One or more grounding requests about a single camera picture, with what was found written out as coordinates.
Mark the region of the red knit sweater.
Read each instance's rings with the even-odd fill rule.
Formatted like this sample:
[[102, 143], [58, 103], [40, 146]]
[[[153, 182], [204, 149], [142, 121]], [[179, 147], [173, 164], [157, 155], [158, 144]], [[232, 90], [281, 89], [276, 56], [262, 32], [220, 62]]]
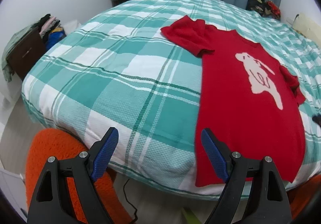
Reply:
[[195, 185], [222, 181], [201, 143], [205, 128], [246, 158], [270, 156], [281, 178], [292, 182], [305, 155], [299, 112], [305, 96], [298, 78], [261, 44], [241, 37], [235, 30], [220, 30], [204, 20], [184, 16], [161, 32], [202, 60]]

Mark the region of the dark floral clothes pile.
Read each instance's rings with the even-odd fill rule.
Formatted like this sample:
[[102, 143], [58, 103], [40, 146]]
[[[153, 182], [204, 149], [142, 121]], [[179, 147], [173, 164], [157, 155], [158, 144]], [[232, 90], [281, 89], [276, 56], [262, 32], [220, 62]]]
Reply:
[[261, 17], [281, 19], [280, 9], [270, 0], [248, 0], [246, 10], [255, 11]]

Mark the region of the stacked clothes on nightstand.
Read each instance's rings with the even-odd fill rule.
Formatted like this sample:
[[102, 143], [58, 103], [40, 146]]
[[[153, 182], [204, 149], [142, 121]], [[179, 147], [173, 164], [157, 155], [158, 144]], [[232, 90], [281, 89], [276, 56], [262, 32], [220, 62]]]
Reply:
[[60, 20], [51, 14], [46, 14], [39, 21], [28, 25], [27, 27], [21, 29], [12, 35], [11, 39], [5, 46], [5, 49], [2, 54], [2, 72], [4, 79], [7, 83], [12, 81], [14, 75], [13, 69], [9, 67], [6, 57], [13, 50], [13, 47], [17, 44], [18, 40], [21, 39], [26, 33], [31, 29], [37, 28], [40, 34], [40, 37], [45, 44], [46, 52], [54, 46], [56, 43], [61, 41], [66, 37], [64, 28], [62, 27]]

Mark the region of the orange fuzzy stool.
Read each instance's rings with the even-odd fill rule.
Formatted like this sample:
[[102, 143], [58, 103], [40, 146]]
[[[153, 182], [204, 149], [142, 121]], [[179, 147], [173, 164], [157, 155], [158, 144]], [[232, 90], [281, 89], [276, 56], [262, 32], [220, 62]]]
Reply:
[[134, 223], [106, 170], [118, 140], [113, 127], [90, 149], [62, 130], [38, 132], [27, 156], [27, 222]]

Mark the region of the green object under bed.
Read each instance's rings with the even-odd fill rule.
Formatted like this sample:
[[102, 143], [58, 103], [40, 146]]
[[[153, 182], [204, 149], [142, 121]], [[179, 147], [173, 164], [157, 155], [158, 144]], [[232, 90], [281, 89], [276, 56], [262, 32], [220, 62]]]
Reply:
[[193, 211], [188, 207], [182, 208], [182, 215], [187, 224], [201, 224], [201, 221], [196, 217]]

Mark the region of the cream pillow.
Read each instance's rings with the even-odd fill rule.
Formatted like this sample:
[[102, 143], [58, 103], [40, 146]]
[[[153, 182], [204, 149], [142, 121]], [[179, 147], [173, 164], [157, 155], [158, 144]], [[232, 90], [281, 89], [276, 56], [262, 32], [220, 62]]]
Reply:
[[292, 24], [292, 28], [306, 38], [313, 40], [316, 44], [320, 44], [320, 26], [303, 13], [297, 14]]

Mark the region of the teal plaid bed cover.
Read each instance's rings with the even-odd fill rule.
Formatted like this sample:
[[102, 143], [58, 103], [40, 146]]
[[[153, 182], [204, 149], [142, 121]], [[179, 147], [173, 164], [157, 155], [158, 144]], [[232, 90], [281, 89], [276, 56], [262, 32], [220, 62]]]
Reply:
[[320, 174], [320, 48], [289, 25], [221, 0], [130, 0], [102, 12], [53, 46], [22, 84], [31, 116], [90, 147], [110, 127], [119, 142], [110, 166], [161, 191], [217, 200], [223, 185], [195, 186], [194, 136], [201, 60], [161, 35], [188, 15], [260, 42], [296, 75], [306, 138], [291, 189]]

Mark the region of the dark wooden nightstand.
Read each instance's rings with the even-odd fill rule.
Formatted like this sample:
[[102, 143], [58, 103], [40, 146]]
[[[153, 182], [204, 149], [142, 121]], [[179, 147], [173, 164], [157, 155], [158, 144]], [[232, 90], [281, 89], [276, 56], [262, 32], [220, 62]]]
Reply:
[[18, 40], [13, 50], [6, 57], [6, 61], [14, 73], [23, 81], [45, 53], [45, 44], [38, 29], [33, 28]]

